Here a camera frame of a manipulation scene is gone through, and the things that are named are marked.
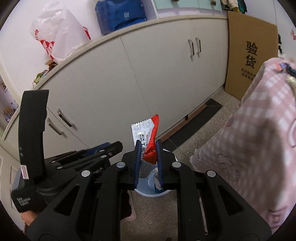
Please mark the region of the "person's left hand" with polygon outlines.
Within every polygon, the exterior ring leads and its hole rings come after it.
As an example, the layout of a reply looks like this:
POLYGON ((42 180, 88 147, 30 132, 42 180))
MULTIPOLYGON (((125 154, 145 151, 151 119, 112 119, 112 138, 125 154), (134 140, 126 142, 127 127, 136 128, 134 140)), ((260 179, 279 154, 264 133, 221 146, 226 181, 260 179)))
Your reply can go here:
POLYGON ((23 232, 25 232, 27 230, 27 228, 30 226, 30 224, 38 217, 38 213, 34 212, 34 211, 26 211, 26 212, 22 212, 20 213, 22 220, 25 223, 25 227, 23 232))

